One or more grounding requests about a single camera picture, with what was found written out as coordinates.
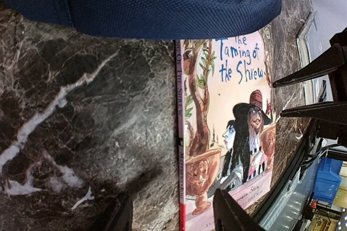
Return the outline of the navy blue student backpack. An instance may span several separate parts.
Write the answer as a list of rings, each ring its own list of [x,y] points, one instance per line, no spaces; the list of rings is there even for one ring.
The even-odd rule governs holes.
[[[253,33],[282,0],[1,0],[24,17],[103,37],[220,39]]]

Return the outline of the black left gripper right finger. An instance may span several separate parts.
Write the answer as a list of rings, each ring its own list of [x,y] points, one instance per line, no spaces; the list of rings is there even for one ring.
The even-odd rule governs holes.
[[[217,231],[264,231],[225,190],[216,189],[213,212]]]

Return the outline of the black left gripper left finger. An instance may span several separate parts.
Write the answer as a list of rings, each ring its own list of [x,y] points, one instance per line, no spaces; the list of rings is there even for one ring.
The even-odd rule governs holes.
[[[133,202],[125,193],[115,197],[102,216],[101,230],[132,230]]]

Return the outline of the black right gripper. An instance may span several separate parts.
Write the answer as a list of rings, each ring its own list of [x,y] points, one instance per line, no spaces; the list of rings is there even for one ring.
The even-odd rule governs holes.
[[[281,117],[311,118],[323,133],[346,133],[346,28],[330,39],[331,47],[302,69],[272,83],[293,85],[329,74],[333,101],[282,110]]]

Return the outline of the pink Shrew paperback book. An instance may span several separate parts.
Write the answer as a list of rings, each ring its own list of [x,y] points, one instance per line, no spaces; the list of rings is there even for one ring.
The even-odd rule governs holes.
[[[248,208],[271,188],[276,139],[262,30],[176,46],[181,230],[213,230],[225,190]]]

